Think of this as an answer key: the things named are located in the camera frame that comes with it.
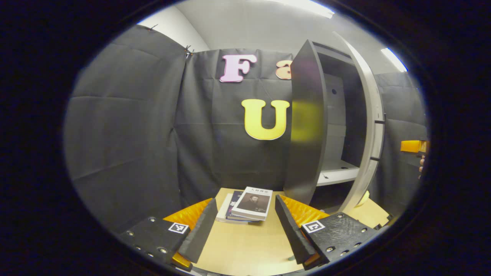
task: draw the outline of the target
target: ceiling light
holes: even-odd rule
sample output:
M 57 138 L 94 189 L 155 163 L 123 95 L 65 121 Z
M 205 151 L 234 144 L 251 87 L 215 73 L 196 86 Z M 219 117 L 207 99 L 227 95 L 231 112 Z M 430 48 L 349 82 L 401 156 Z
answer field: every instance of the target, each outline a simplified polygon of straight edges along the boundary
M 311 0 L 266 0 L 266 1 L 277 2 L 281 4 L 290 5 L 299 9 L 308 10 L 310 12 L 316 13 L 318 15 L 327 18 L 332 18 L 332 15 L 334 14 L 334 12 L 331 11 L 330 9 L 322 6 L 321 4 L 317 4 L 316 2 Z
M 394 55 L 394 53 L 389 48 L 382 49 L 381 51 L 382 54 L 384 54 L 384 56 L 386 56 L 401 73 L 408 71 L 404 64 L 402 64 L 402 62 L 396 57 L 396 55 Z

